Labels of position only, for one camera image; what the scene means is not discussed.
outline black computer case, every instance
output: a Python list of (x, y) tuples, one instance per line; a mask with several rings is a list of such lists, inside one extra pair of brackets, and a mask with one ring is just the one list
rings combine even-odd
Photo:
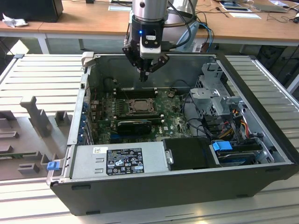
[(0, 0), (1, 19), (3, 13), (14, 19), (57, 22), (62, 11), (61, 0)]

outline blue drive bracket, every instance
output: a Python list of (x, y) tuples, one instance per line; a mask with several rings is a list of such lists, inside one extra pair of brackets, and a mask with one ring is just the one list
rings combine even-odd
[(217, 141), (212, 144), (214, 151), (233, 150), (229, 141)]
[(50, 171), (50, 170), (59, 170), (59, 165), (60, 165), (60, 162), (58, 162), (58, 161), (48, 162), (47, 170), (48, 171)]

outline laptop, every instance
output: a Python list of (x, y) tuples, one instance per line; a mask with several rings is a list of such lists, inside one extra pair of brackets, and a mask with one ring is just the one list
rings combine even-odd
[(286, 13), (287, 11), (280, 7), (280, 6), (271, 6), (271, 5), (261, 5), (254, 3), (253, 7), (256, 8), (259, 11), (265, 11), (265, 12), (274, 12), (274, 13)]

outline wooden desk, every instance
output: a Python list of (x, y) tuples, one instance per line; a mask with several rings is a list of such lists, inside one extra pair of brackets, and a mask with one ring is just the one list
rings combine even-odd
[[(266, 0), (255, 0), (255, 2), (263, 2), (263, 4), (272, 4)], [(209, 0), (199, 0), (197, 5), (207, 4), (209, 5)], [(293, 43), (295, 46), (299, 43), (299, 24), (296, 24), (292, 21), (288, 23), (280, 23), (274, 19), (267, 20), (268, 13), (259, 13), (256, 14), (261, 17), (261, 19), (246, 19), (246, 18), (234, 18), (229, 13), (226, 15), (227, 18), (222, 13), (215, 8), (219, 7), (219, 3), (211, 0), (211, 6), (197, 6), (197, 10), (200, 11), (210, 11), (206, 13), (207, 22), (209, 28), (214, 31), (214, 38), (216, 42), (223, 42), (225, 40), (230, 40), (231, 43), (246, 43), (246, 42), (285, 42)], [(291, 10), (288, 13), (270, 13), (271, 16), (277, 18), (280, 21), (283, 21), (281, 16), (294, 17), (296, 12)], [(203, 14), (198, 14), (201, 21), (205, 21)], [(205, 38), (206, 32), (204, 30), (199, 30), (197, 38)]]
[(64, 11), (57, 23), (44, 22), (40, 33), (125, 35), (129, 12), (108, 11), (108, 3), (63, 0)]
[[(9, 28), (0, 23), (0, 35), (36, 37), (43, 53), (47, 54), (50, 52), (48, 38), (79, 39), (81, 49), (84, 48), (82, 39), (124, 39), (128, 28), (129, 12), (108, 11), (109, 4), (105, 2), (86, 4), (85, 1), (63, 0), (63, 6), (64, 12), (57, 23), (30, 22), (29, 26), (22, 28)], [(214, 43), (285, 46), (297, 46), (299, 43), (299, 24), (292, 21), (288, 23), (267, 21), (268, 13), (257, 13), (262, 19), (234, 18), (230, 14), (227, 14), (229, 16), (227, 18), (224, 14), (217, 13), (219, 11), (215, 10), (215, 7), (219, 6), (219, 3), (214, 0), (199, 0), (197, 3), (197, 10), (211, 10), (206, 13), (206, 16), (208, 25), (215, 34)], [(198, 15), (204, 21), (203, 14)], [(271, 15), (281, 20), (281, 16), (292, 17), (295, 12), (271, 13)], [(201, 43), (206, 36), (205, 30), (199, 30), (196, 41)]]
[(43, 22), (27, 22), (28, 26), (24, 27), (8, 27), (5, 23), (0, 22), (0, 32), (25, 32), (25, 33), (38, 33), (38, 29)]

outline warning label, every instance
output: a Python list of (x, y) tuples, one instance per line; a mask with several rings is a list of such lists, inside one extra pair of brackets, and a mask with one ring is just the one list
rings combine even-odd
[(141, 148), (107, 150), (107, 175), (138, 173), (144, 173)]

